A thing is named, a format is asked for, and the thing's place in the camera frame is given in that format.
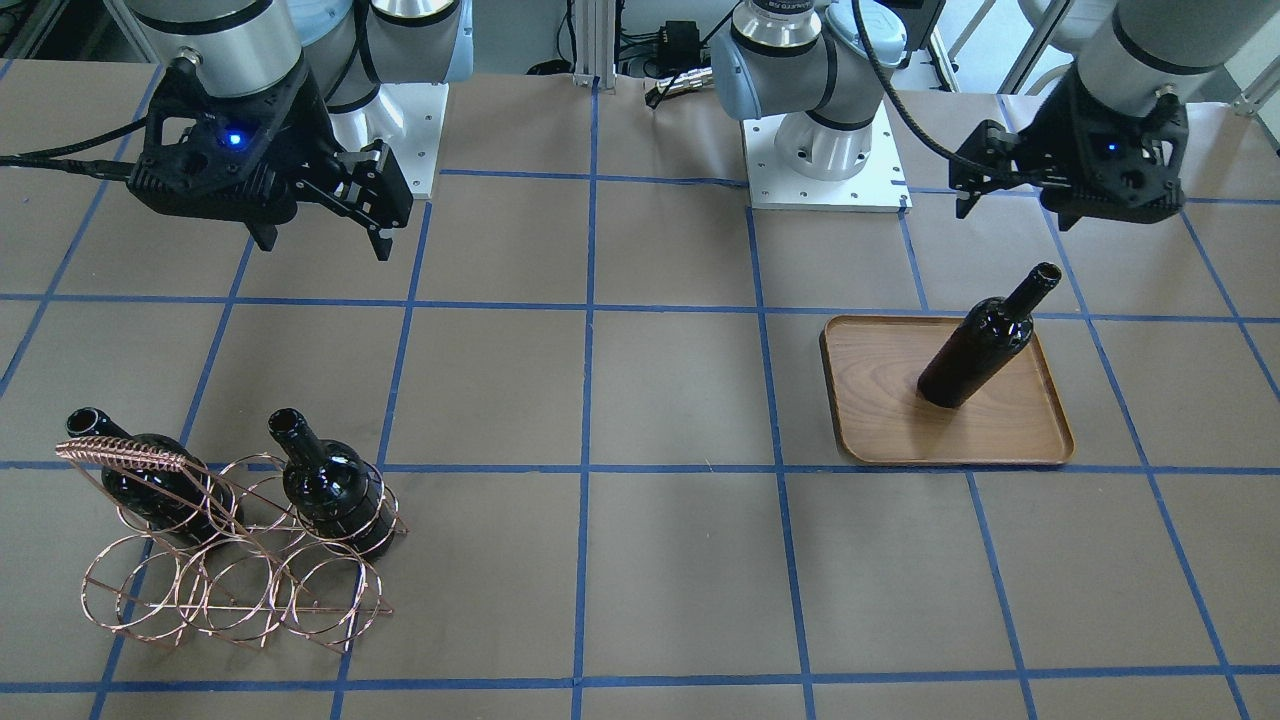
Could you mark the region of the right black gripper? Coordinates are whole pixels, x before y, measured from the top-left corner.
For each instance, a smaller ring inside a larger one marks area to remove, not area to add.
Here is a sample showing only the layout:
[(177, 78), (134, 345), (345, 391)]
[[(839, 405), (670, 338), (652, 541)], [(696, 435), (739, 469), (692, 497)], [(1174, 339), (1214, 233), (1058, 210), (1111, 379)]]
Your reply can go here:
[(165, 215), (244, 223), (264, 252), (300, 201), (319, 204), (365, 228), (387, 261), (410, 219), (410, 183), (387, 141), (335, 145), (307, 61), (256, 94), (215, 97), (192, 61), (174, 60), (150, 99), (128, 190)]

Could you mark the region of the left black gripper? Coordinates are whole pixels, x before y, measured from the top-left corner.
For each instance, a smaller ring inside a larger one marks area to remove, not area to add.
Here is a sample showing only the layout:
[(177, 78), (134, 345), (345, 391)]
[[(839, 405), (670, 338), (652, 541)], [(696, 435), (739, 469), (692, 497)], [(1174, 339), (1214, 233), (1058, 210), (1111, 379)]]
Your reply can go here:
[(1042, 206), (1069, 231), (1084, 217), (1155, 224), (1178, 214), (1187, 196), (1181, 163), (1189, 138), (1184, 102), (1160, 94), (1146, 117), (1117, 113), (1092, 96), (1070, 69), (1032, 123), (1012, 132), (982, 120), (948, 161), (955, 217), (966, 219), (987, 193), (1044, 184)]

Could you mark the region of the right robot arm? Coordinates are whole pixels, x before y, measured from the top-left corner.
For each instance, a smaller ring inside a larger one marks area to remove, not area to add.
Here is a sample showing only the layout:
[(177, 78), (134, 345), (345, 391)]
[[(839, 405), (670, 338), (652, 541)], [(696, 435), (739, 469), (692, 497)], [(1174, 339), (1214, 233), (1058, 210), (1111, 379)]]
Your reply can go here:
[(166, 60), (129, 192), (169, 217), (232, 222), (270, 251), (301, 204), (390, 256), (429, 178), (390, 95), (474, 72), (468, 1), (129, 1)]

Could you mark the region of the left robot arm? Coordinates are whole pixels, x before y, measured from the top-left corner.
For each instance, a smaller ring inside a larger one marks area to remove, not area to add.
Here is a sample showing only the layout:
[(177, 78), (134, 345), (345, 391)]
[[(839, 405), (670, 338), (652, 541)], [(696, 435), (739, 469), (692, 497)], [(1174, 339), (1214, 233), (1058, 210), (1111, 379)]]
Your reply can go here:
[(1187, 100), (1277, 14), (1275, 1), (1116, 1), (1032, 123), (983, 120), (950, 150), (909, 115), (890, 77), (908, 54), (877, 1), (744, 1), (712, 42), (716, 92), (737, 120), (782, 117), (783, 163), (814, 181), (856, 176), (883, 101), (948, 164), (956, 215), (1030, 184), (1062, 231), (1082, 218), (1153, 224), (1187, 196)]

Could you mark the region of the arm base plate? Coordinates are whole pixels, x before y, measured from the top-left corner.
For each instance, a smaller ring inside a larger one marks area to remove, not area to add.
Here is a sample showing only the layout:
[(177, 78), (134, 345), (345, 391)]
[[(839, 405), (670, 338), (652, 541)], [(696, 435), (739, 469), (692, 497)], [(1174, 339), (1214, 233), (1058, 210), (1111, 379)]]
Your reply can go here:
[(742, 120), (751, 206), (768, 210), (899, 213), (913, 206), (884, 106), (858, 129), (806, 113)]
[(449, 85), (381, 85), (378, 94), (348, 111), (332, 113), (337, 140), (349, 151), (375, 140), (392, 149), (416, 199), (434, 196), (438, 154)]

